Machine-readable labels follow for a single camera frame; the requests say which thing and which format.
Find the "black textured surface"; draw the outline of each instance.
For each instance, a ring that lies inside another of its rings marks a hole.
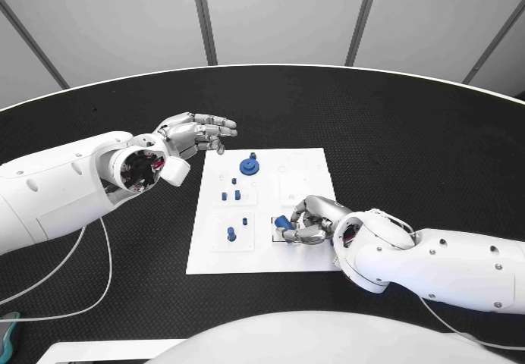
[[[329,67],[219,67],[134,77],[72,90],[0,113],[0,162],[111,130],[150,132],[170,115],[238,122],[226,148],[323,147],[337,201],[379,208],[414,228],[525,239],[525,106],[463,87]],[[446,331],[415,295],[375,295],[340,273],[184,274],[203,154],[180,188],[163,181],[105,217],[114,281],[88,313],[24,324],[13,359],[36,362],[71,340],[186,338],[267,312],[336,310]],[[26,288],[62,260],[76,233],[0,256],[0,294]],[[24,316],[91,305],[107,283],[99,223],[49,282],[1,307]],[[525,318],[433,304],[480,339],[525,345]],[[500,351],[525,362],[523,353]]]

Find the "cable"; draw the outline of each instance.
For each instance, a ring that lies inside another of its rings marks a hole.
[[[434,313],[433,309],[428,307],[428,304],[424,302],[422,297],[420,297],[421,302],[424,304],[424,306],[427,307],[430,313],[435,316],[435,318],[440,320],[441,324],[456,333],[459,334],[461,337],[464,337],[466,339],[469,339],[470,341],[473,341],[476,344],[484,345],[486,347],[495,347],[496,349],[505,349],[505,350],[516,350],[516,351],[523,351],[525,347],[506,347],[505,345],[497,345],[497,344],[490,344],[486,343],[484,341],[480,341],[477,339],[471,339],[466,334],[463,334],[461,332],[459,332],[441,319],[441,317]]]
[[[68,261],[68,259],[71,257],[71,254],[73,253],[73,251],[76,249],[76,246],[79,245],[79,241],[82,240],[84,232],[85,232],[85,226],[82,227],[82,231],[79,232],[79,237],[76,239],[76,243],[75,243],[73,247],[71,248],[71,251],[69,251],[68,255],[65,256],[60,264],[56,266],[56,268],[52,270],[52,272],[27,289],[24,289],[21,292],[19,292],[14,296],[10,296],[4,300],[1,300],[0,305],[3,305],[4,303],[13,301],[14,298],[19,298],[20,296],[23,296],[30,290],[33,290],[52,277],[52,275],[56,273],[56,271],[63,266],[63,263],[66,263],[66,261]]]
[[[102,224],[104,234],[107,236],[107,226],[104,225],[102,218],[99,218],[99,220],[101,220],[101,224]],[[76,312],[72,312],[72,313],[66,313],[65,315],[49,316],[49,317],[33,317],[33,318],[9,318],[9,319],[0,320],[0,322],[33,322],[33,321],[46,321],[46,320],[53,320],[53,319],[63,319],[65,317],[79,315],[81,313],[85,313],[86,311],[89,311],[99,304],[99,302],[104,300],[104,297],[107,296],[107,291],[109,290],[109,285],[111,285],[112,264],[111,264],[111,247],[109,247],[109,237],[108,236],[107,236],[107,258],[108,258],[108,261],[109,261],[109,272],[108,272],[108,276],[107,276],[107,289],[104,290],[101,298],[98,298],[98,301],[86,309],[82,309],[81,311],[76,311]]]

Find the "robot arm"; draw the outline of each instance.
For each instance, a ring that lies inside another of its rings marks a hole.
[[[0,166],[0,255],[81,229],[163,178],[180,186],[197,150],[223,153],[236,124],[183,113],[153,133],[115,131]]]
[[[332,238],[334,264],[368,291],[381,293],[395,282],[428,300],[525,313],[523,242],[459,231],[414,232],[385,212],[352,212],[319,196],[306,197],[291,220],[301,214],[307,228],[278,228],[283,237],[306,244],[313,236],[319,243]]]

